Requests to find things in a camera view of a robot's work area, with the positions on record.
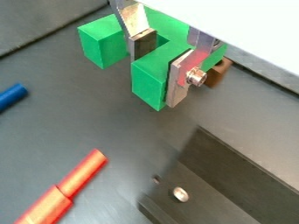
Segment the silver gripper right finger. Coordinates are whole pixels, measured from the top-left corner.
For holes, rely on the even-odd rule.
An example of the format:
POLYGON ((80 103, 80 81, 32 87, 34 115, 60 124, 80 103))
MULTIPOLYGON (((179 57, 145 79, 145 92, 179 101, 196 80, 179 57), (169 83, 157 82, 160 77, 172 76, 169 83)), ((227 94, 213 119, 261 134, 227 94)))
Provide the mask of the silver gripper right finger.
POLYGON ((189 85, 199 87, 207 80, 201 63, 215 50, 216 39, 203 31, 189 27, 187 42, 195 46, 172 62, 168 73, 165 104, 173 108, 188 94, 189 85))

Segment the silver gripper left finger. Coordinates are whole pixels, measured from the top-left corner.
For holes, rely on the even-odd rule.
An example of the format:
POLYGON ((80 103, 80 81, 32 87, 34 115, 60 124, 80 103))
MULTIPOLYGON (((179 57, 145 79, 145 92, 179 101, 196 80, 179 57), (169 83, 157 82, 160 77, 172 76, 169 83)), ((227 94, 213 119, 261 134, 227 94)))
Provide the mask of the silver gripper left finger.
POLYGON ((149 27, 145 7, 136 0, 108 0, 125 34, 131 60, 144 57, 156 48, 157 32, 149 27))

